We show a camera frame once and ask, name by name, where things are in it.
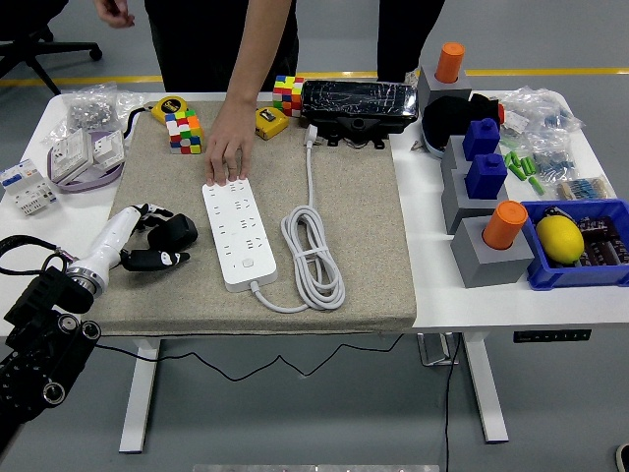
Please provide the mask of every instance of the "blue cube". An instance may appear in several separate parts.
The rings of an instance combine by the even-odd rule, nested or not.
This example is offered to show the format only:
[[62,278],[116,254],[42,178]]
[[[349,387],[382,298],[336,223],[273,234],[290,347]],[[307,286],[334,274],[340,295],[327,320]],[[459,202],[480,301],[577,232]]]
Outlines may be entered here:
[[500,154],[477,154],[465,176],[468,197],[495,200],[506,178],[507,168]]
[[491,118],[472,121],[463,139],[465,160],[472,161],[476,154],[490,154],[500,142],[498,125]]

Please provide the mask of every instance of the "orange cylinder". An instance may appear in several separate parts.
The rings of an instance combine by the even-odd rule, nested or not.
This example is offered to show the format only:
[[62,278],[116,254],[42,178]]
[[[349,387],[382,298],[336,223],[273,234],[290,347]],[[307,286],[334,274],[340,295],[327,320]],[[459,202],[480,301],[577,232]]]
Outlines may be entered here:
[[499,251],[509,249],[528,217],[522,204],[512,200],[500,202],[483,231],[485,244]]
[[441,47],[441,55],[434,77],[442,84],[454,84],[459,78],[459,70],[465,55],[465,46],[459,42],[446,42]]

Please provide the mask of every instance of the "black cable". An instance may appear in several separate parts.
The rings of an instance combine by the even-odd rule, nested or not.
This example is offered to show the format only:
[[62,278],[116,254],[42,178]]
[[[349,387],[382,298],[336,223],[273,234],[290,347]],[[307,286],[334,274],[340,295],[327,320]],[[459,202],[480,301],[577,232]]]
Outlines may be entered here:
[[[24,234],[9,236],[0,241],[0,258],[2,258],[2,256],[4,256],[12,249],[16,249],[20,246],[25,245],[41,246],[42,248],[49,249],[50,251],[55,252],[55,254],[46,259],[44,267],[46,267],[50,260],[54,257],[59,257],[65,260],[65,258],[57,252],[57,247],[54,244],[39,238],[35,238],[34,236],[28,236]],[[3,273],[5,275],[42,275],[44,271],[45,268],[41,268],[39,270],[10,270],[8,268],[3,268],[0,266],[0,273]]]
[[448,426],[450,420],[450,380],[452,379],[452,371],[454,371],[454,361],[456,355],[459,353],[459,346],[461,345],[462,333],[459,333],[459,339],[456,341],[456,349],[454,349],[454,356],[452,356],[452,364],[450,364],[450,371],[448,372],[448,380],[445,386],[445,472],[448,472],[450,467],[450,437],[448,437]]
[[127,118],[127,129],[122,135],[123,138],[127,138],[131,133],[131,128],[133,126],[134,118],[136,117],[136,115],[138,113],[142,113],[143,111],[150,111],[151,108],[152,106],[143,106],[141,108],[136,108],[135,110],[132,110],[131,113],[129,113],[129,118]]
[[266,369],[267,367],[272,366],[273,364],[275,364],[277,361],[282,361],[284,364],[286,364],[287,366],[293,368],[295,371],[299,372],[302,376],[304,377],[309,377],[312,374],[314,374],[318,369],[320,369],[327,361],[329,361],[332,357],[334,357],[334,355],[343,347],[348,347],[350,349],[355,349],[357,351],[370,351],[370,352],[391,352],[393,350],[393,348],[397,345],[397,343],[399,342],[400,339],[402,339],[402,336],[404,336],[404,334],[400,334],[397,339],[395,339],[395,342],[393,342],[393,344],[391,344],[391,347],[388,347],[387,349],[376,349],[376,348],[370,348],[370,347],[360,347],[360,346],[353,346],[351,344],[340,344],[336,349],[334,349],[334,352],[332,352],[332,354],[330,354],[329,356],[327,356],[327,358],[325,358],[325,360],[323,360],[323,362],[321,362],[318,366],[316,366],[314,369],[312,369],[310,372],[308,372],[307,374],[305,372],[303,372],[300,368],[298,368],[297,366],[295,366],[294,364],[291,364],[290,362],[288,362],[286,359],[284,359],[281,354],[278,354],[277,357],[275,359],[273,359],[271,362],[269,362],[268,364],[265,364],[261,367],[258,367],[257,369],[249,372],[248,374],[246,374],[245,376],[239,377],[239,378],[232,378],[230,376],[228,376],[227,374],[225,374],[223,371],[221,371],[218,367],[213,366],[212,364],[208,363],[207,361],[205,361],[199,354],[197,354],[196,352],[192,351],[192,352],[188,352],[186,354],[181,354],[178,356],[163,356],[163,357],[158,357],[157,359],[148,359],[145,358],[143,356],[140,356],[138,354],[134,354],[133,352],[127,351],[125,349],[121,349],[119,347],[113,347],[113,346],[103,346],[101,344],[96,344],[95,347],[99,348],[99,349],[105,349],[108,351],[115,351],[115,352],[120,352],[122,354],[127,354],[128,356],[131,357],[135,357],[136,359],[140,359],[142,361],[147,361],[147,362],[162,362],[162,361],[166,361],[166,360],[171,360],[171,359],[184,359],[186,357],[190,357],[190,356],[194,356],[196,357],[200,362],[202,362],[203,364],[205,364],[206,366],[208,366],[210,369],[213,369],[214,371],[216,371],[217,373],[219,373],[221,376],[223,376],[225,379],[227,379],[230,382],[239,382],[239,381],[243,381],[244,379],[249,378],[250,376],[252,376],[253,374],[258,373],[261,370]]

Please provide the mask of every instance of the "blue storage bin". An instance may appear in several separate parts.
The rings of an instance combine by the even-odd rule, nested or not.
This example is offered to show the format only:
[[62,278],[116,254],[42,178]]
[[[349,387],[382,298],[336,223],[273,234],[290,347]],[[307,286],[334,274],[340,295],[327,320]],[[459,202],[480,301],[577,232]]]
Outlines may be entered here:
[[629,265],[597,265],[585,267],[554,268],[542,249],[534,223],[543,218],[548,207],[559,207],[576,221],[589,216],[609,216],[620,239],[629,248],[629,205],[618,199],[586,201],[539,201],[522,202],[529,219],[522,231],[531,246],[535,260],[527,268],[528,280],[534,290],[551,290],[559,287],[587,287],[592,285],[629,286]]

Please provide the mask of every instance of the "yellow floor line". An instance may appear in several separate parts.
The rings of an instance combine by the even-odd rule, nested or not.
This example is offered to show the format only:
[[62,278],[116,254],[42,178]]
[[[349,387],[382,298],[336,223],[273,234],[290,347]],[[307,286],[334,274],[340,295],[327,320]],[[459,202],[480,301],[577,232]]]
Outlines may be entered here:
[[[526,77],[526,76],[616,76],[629,74],[629,67],[590,67],[557,69],[467,69],[470,77]],[[374,71],[352,72],[303,72],[299,76],[306,79],[375,79]],[[58,87],[92,84],[161,84],[161,76],[110,76],[72,77],[53,79]],[[0,79],[0,87],[41,87],[40,79]]]

